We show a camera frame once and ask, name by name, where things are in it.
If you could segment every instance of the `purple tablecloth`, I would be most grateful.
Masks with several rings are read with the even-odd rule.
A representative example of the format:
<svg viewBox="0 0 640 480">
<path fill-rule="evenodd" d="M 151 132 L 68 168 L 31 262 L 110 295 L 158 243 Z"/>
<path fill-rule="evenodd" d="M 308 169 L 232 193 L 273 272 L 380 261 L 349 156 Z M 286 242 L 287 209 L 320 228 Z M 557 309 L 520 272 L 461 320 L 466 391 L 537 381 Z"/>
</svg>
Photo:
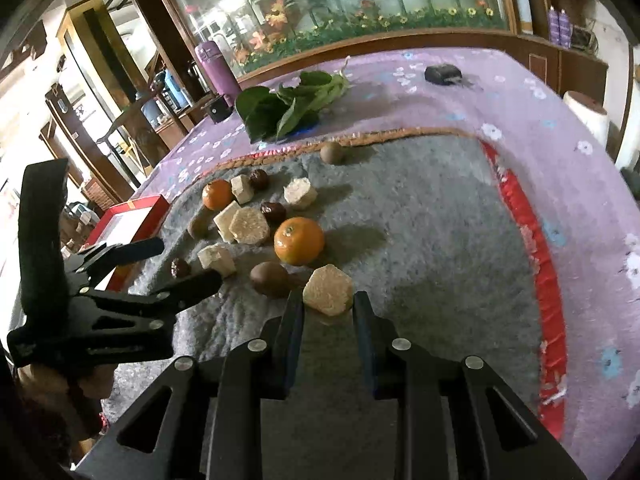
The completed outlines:
<svg viewBox="0 0 640 480">
<path fill-rule="evenodd" d="M 441 62 L 460 67 L 466 85 L 426 83 L 425 67 Z M 333 72 L 342 64 L 318 68 Z M 515 172 L 543 225 L 562 291 L 562 443 L 588 478 L 605 479 L 640 433 L 640 212 L 612 161 L 557 95 L 502 52 L 370 54 L 352 58 L 346 75 L 353 87 L 305 137 L 454 126 L 494 145 Z M 137 195 L 172 200 L 217 163 L 270 147 L 251 145 L 236 114 L 217 125 L 207 118 Z"/>
</svg>

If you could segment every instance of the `gray fuzzy mat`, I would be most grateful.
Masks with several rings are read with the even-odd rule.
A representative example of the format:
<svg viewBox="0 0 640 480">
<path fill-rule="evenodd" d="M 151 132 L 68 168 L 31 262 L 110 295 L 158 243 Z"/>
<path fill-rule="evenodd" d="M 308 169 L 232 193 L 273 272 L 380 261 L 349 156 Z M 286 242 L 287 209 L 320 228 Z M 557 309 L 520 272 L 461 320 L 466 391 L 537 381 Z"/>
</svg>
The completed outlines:
<svg viewBox="0 0 640 480">
<path fill-rule="evenodd" d="M 251 205 L 283 200 L 283 186 L 295 177 L 308 176 L 318 189 L 318 200 L 302 212 L 326 234 L 318 264 L 348 273 L 401 336 L 443 358 L 482 356 L 535 406 L 540 314 L 532 269 L 476 140 L 413 137 L 351 148 L 342 166 L 325 165 L 310 153 L 264 168 L 272 185 Z M 169 280 L 176 256 L 198 268 L 197 251 L 217 241 L 194 242 L 185 231 L 211 179 L 174 201 L 159 234 L 166 250 L 145 264 L 133 292 Z M 272 245 L 230 250 L 237 275 L 218 296 L 178 316 L 176 355 L 206 360 L 225 354 L 281 314 L 284 300 L 267 300 L 248 284 L 254 265 L 275 259 Z M 107 416 L 115 420 L 167 363 L 120 365 L 104 403 Z M 395 418 L 394 403 L 373 401 L 364 389 L 351 319 L 325 326 L 307 316 L 289 399 L 262 402 L 264 478 L 391 479 Z"/>
</svg>

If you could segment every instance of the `purple water bottle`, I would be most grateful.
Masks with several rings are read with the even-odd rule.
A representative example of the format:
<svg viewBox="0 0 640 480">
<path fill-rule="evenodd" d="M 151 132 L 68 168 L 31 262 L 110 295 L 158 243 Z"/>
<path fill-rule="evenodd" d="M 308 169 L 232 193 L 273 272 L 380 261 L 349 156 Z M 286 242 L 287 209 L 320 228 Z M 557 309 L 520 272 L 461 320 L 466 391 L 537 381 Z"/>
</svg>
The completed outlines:
<svg viewBox="0 0 640 480">
<path fill-rule="evenodd" d="M 216 43 L 205 41 L 199 44 L 196 47 L 196 56 L 213 86 L 216 87 L 216 91 L 224 95 L 226 102 L 233 106 L 242 89 Z"/>
<path fill-rule="evenodd" d="M 564 9 L 558 16 L 558 24 L 560 28 L 560 44 L 565 48 L 571 48 L 571 21 Z"/>
<path fill-rule="evenodd" d="M 549 20 L 549 41 L 553 44 L 560 44 L 560 22 L 558 19 L 558 11 L 553 8 L 549 9 L 546 14 Z"/>
</svg>

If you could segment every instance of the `person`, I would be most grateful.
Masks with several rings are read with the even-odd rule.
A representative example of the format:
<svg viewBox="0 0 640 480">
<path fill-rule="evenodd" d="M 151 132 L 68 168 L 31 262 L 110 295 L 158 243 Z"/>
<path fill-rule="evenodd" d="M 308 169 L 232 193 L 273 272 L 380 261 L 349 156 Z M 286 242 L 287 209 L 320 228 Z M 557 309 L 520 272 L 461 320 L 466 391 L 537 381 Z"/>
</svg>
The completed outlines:
<svg viewBox="0 0 640 480">
<path fill-rule="evenodd" d="M 77 464 L 108 428 L 100 400 L 111 395 L 117 366 L 99 365 L 76 382 L 41 364 L 14 370 L 25 410 L 60 465 Z"/>
</svg>

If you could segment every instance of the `wooden frame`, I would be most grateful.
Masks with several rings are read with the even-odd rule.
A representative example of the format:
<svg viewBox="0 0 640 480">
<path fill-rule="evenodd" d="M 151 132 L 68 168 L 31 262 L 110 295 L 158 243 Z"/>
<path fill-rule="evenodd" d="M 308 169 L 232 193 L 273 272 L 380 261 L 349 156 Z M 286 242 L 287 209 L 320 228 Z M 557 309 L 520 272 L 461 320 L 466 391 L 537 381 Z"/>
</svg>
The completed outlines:
<svg viewBox="0 0 640 480">
<path fill-rule="evenodd" d="M 281 59 L 239 79 L 242 88 L 254 86 L 272 78 L 302 70 L 346 56 L 360 56 L 374 52 L 422 47 L 472 47 L 502 50 L 530 67 L 530 57 L 546 63 L 546 74 L 536 74 L 558 94 L 577 90 L 598 102 L 603 102 L 607 76 L 606 63 L 587 54 L 561 48 L 530 34 L 516 36 L 506 30 L 482 28 L 420 28 L 381 32 L 320 46 L 295 56 Z"/>
</svg>

